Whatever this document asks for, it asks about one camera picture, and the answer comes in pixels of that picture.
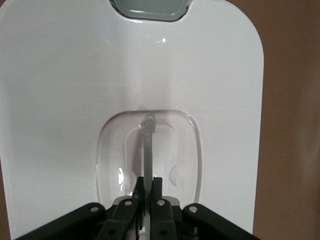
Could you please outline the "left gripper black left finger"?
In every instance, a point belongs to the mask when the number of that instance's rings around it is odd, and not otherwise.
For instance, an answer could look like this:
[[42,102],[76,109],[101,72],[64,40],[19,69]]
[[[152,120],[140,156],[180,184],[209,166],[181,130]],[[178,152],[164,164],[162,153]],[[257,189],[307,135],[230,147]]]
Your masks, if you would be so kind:
[[85,204],[23,236],[19,240],[124,240],[136,239],[144,178],[136,181],[131,196],[118,197],[106,209],[97,202]]

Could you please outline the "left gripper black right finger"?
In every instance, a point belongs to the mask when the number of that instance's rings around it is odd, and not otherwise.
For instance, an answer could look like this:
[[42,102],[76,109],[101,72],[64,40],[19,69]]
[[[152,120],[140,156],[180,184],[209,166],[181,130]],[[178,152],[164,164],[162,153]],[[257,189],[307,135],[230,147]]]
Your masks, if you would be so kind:
[[255,236],[199,203],[184,208],[162,195],[161,177],[152,181],[150,238],[152,240],[254,240]]

